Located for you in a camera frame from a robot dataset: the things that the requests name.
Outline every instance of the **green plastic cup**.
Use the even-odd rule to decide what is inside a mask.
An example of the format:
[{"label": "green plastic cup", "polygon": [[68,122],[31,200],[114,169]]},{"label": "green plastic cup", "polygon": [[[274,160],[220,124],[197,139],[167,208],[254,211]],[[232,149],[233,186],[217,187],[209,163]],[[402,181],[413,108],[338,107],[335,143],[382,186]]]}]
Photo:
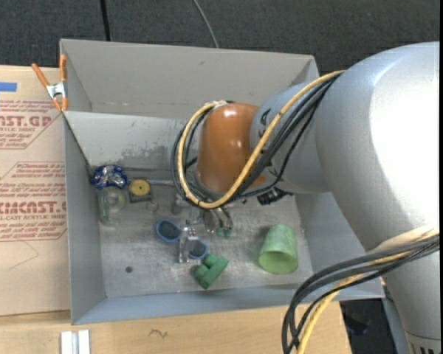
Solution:
[{"label": "green plastic cup", "polygon": [[273,274],[292,273],[298,267],[297,240],[285,224],[272,226],[259,252],[259,265]]}]

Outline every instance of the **yellow tape roll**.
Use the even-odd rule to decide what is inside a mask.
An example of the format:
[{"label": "yellow tape roll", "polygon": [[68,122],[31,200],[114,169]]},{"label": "yellow tape roll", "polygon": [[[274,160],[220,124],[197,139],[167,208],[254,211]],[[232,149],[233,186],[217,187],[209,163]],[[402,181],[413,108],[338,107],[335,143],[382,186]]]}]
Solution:
[{"label": "yellow tape roll", "polygon": [[138,197],[143,197],[148,194],[151,187],[149,183],[145,180],[138,179],[130,182],[129,189],[131,194],[136,195]]}]

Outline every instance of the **green block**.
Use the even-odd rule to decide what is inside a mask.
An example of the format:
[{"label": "green block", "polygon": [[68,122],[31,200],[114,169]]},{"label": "green block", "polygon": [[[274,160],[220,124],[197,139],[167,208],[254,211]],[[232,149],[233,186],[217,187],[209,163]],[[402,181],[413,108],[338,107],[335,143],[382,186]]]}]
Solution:
[{"label": "green block", "polygon": [[226,258],[222,256],[217,257],[210,253],[204,259],[203,265],[197,266],[195,276],[199,280],[200,285],[207,290],[227,265],[228,260]]}]

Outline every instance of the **gray carpet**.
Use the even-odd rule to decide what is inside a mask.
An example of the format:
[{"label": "gray carpet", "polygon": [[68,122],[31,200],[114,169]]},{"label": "gray carpet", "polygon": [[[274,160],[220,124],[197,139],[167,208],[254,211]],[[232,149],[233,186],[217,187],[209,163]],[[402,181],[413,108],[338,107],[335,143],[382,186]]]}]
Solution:
[{"label": "gray carpet", "polygon": [[[113,41],[212,47],[191,0],[106,0]],[[395,46],[440,39],[440,0],[198,0],[219,46],[314,55],[321,74]],[[104,40],[98,0],[0,0],[0,64],[57,66],[60,38]],[[354,354],[394,352],[380,301]]]}]

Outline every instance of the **orange clip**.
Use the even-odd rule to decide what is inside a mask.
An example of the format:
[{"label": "orange clip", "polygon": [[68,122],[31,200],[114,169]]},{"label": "orange clip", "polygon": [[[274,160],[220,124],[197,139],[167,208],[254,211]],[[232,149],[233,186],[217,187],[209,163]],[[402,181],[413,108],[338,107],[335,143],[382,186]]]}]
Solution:
[{"label": "orange clip", "polygon": [[[67,81],[66,61],[67,61],[66,56],[61,55],[61,57],[59,58],[59,76],[60,76],[59,78],[61,81],[55,86],[51,86],[49,84],[43,72],[39,69],[36,63],[31,64],[31,68],[35,71],[36,76],[38,76],[39,81],[41,81],[41,84],[43,84],[43,86],[47,89],[50,97],[52,98],[52,103],[59,111],[67,110],[68,106],[68,99],[67,96],[65,95],[65,85],[64,85],[64,83]],[[60,87],[61,88],[60,91],[62,92],[56,93],[55,91],[56,87]],[[56,94],[62,94],[62,107],[59,105],[59,102],[55,98]]]},{"label": "orange clip", "polygon": [[[67,68],[66,68],[66,64],[67,64],[67,58],[65,55],[61,55],[61,57],[59,58],[59,71],[60,71],[60,79],[61,82],[64,83],[67,81]],[[68,105],[68,100],[67,100],[67,96],[65,94],[63,94],[62,96],[62,109],[63,110],[67,110],[67,105]]]}]

